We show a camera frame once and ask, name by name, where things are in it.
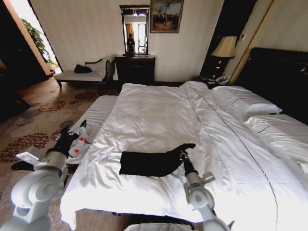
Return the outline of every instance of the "white pillow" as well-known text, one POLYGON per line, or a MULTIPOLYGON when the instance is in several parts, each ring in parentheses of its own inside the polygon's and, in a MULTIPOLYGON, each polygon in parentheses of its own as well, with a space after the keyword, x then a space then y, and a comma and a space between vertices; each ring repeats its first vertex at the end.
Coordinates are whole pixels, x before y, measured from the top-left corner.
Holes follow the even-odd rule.
POLYGON ((259 115, 246 124, 285 155, 308 163, 308 126, 284 114, 259 115))
POLYGON ((244 117, 244 120, 255 115, 268 115, 282 111, 276 105, 242 87, 218 86, 213 90, 231 104, 244 117))
POLYGON ((100 77, 103 79, 105 78, 106 75, 106 68, 102 68, 101 70, 99 70, 98 74, 100 75, 100 77))
POLYGON ((88 66, 89 68, 91 68, 92 71, 102 71, 103 69, 106 68, 106 61, 107 61, 107 58, 103 58, 101 61, 99 61, 98 63, 95 63, 95 64, 87 64, 85 63, 85 66, 88 66))

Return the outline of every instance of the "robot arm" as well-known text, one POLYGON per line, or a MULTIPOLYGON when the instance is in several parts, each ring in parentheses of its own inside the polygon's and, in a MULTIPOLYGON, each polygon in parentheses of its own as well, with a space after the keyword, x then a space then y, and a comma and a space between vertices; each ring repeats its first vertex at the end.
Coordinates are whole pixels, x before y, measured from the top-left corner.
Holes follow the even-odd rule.
POLYGON ((86 121, 73 132, 69 127, 61 131, 56 145, 43 155, 34 147, 16 156, 34 166, 34 172, 24 176, 12 190, 12 202, 16 205, 12 217, 0 231, 49 231, 48 216, 52 198, 64 187, 67 175, 65 161, 72 142, 86 131, 86 121))
POLYGON ((184 185, 186 199, 189 204, 198 210, 203 218, 204 231, 230 231, 230 228, 214 214, 214 198, 205 184, 214 181, 215 177, 211 172, 204 174, 201 178, 194 169, 193 164, 187 156, 187 152, 182 151, 181 161, 184 162, 185 176, 187 182, 184 185))

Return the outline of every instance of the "wooden dresser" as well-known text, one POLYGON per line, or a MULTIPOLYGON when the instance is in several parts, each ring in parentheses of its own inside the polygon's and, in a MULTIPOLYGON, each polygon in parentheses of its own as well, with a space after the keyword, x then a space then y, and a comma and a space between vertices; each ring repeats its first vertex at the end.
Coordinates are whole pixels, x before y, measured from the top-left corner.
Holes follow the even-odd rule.
POLYGON ((116 56, 115 64, 121 83, 152 85, 155 74, 155 56, 116 56))

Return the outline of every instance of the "wall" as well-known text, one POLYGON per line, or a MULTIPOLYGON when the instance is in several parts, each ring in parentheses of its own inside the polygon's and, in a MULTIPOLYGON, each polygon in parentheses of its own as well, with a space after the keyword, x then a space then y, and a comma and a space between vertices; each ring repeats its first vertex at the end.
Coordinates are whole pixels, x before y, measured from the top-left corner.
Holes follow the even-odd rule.
MULTIPOLYGON (((269 1, 263 0, 264 8, 269 1)), ((263 47, 293 51, 308 51, 308 1, 307 0, 276 0, 260 27, 250 48, 263 47)), ((234 63, 228 64, 227 74, 231 74, 234 63)))
MULTIPOLYGON (((124 53, 119 5, 150 0, 31 0, 63 70, 124 53)), ((223 0, 185 0, 179 34, 150 34, 156 81, 198 76, 223 0)))
POLYGON ((37 49, 34 41, 32 40, 30 34, 28 33, 27 29, 24 26, 23 21, 18 17, 18 14, 16 13, 15 9, 13 8, 10 0, 3 0, 4 4, 8 8, 10 14, 12 15, 14 21, 16 22, 18 28, 20 29, 21 33, 25 37, 25 40, 27 41, 29 47, 31 48, 32 52, 34 53, 35 57, 37 58, 39 64, 43 68, 45 74, 48 76, 50 75, 50 70, 48 69, 44 59, 42 58, 41 54, 39 53, 39 50, 37 49))
POLYGON ((224 71, 224 75, 232 76, 237 64, 244 55, 249 42, 255 34, 271 2, 272 0, 258 0, 256 2, 255 7, 251 12, 251 15, 249 16, 248 21, 242 31, 242 34, 246 34, 245 39, 243 41, 239 40, 237 42, 235 47, 235 57, 234 59, 229 60, 228 65, 224 71))

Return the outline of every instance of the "door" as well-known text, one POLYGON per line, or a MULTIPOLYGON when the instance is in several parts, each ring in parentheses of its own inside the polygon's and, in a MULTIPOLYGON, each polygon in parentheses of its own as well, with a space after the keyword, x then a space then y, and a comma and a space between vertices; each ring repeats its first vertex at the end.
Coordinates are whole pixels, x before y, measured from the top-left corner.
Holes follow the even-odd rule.
POLYGON ((6 5, 0 0, 0 59, 12 75, 13 88, 20 89, 47 80, 46 74, 29 47, 6 5))

